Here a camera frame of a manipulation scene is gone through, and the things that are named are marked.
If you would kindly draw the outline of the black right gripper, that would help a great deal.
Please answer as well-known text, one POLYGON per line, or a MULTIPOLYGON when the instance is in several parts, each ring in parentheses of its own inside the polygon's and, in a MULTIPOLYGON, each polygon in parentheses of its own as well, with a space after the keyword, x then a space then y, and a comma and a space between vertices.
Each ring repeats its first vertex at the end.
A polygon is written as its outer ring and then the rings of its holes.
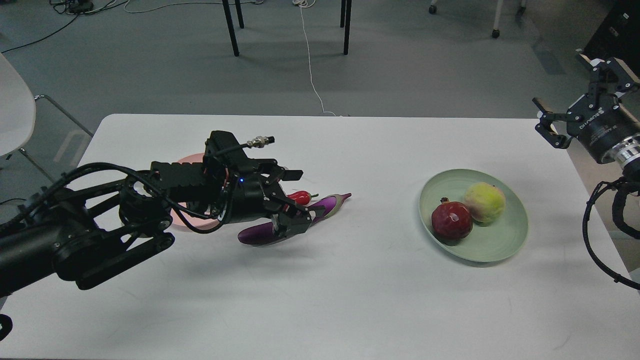
POLYGON ((567 150, 571 139, 560 134, 554 123, 567 123, 567 132, 583 145, 598 164, 617 162, 629 166, 639 160, 639 121, 619 100, 636 92, 639 77, 617 57, 594 58, 586 95, 582 95, 566 112, 553 112, 537 97, 532 102, 539 112, 535 130, 557 150, 567 150))

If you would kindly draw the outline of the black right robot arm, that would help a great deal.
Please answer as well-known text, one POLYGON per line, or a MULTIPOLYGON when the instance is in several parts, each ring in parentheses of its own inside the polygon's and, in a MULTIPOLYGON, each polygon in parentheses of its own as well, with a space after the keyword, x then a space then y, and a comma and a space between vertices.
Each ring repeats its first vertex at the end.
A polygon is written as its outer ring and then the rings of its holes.
POLYGON ((640 189, 640 125, 622 102, 623 95, 639 89, 639 77, 617 57, 589 59, 584 56, 583 61, 589 66, 587 91, 565 112, 553 112, 539 98, 533 98, 539 111, 535 130, 553 148, 566 150, 576 139, 598 164, 620 166, 620 178, 599 182, 590 194, 583 212, 582 237, 588 254, 601 271, 615 283, 638 290, 638 282, 599 259, 591 246, 588 225, 595 203, 607 191, 613 191, 611 215, 615 227, 633 239, 640 236, 639 230, 624 218, 628 197, 637 196, 640 189))

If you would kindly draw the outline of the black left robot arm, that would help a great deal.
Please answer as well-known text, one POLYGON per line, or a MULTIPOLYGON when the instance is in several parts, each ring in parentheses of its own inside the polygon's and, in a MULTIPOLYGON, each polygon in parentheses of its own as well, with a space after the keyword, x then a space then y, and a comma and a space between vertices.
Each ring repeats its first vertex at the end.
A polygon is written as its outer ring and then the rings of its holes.
POLYGON ((214 130, 196 162, 154 161, 148 170, 89 162, 62 174, 1 224, 2 298, 51 275, 93 289, 171 247, 175 219, 196 234, 266 219, 238 235, 254 246, 304 234, 338 201, 298 203, 281 184, 300 180, 301 170, 245 152, 274 141, 241 143, 214 130))

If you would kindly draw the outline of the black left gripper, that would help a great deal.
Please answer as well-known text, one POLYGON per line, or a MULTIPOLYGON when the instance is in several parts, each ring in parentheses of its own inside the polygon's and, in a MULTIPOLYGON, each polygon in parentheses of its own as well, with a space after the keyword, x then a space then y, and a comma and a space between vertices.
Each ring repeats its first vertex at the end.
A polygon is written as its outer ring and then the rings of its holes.
MULTIPOLYGON (((247 223, 268 216, 263 202, 265 193, 280 182, 297 182, 304 171, 289 169, 276 159, 227 160, 220 189, 220 223, 247 223)), ((272 216, 267 236, 288 239, 304 234, 325 215, 322 204, 303 206, 286 198, 284 207, 272 216)))

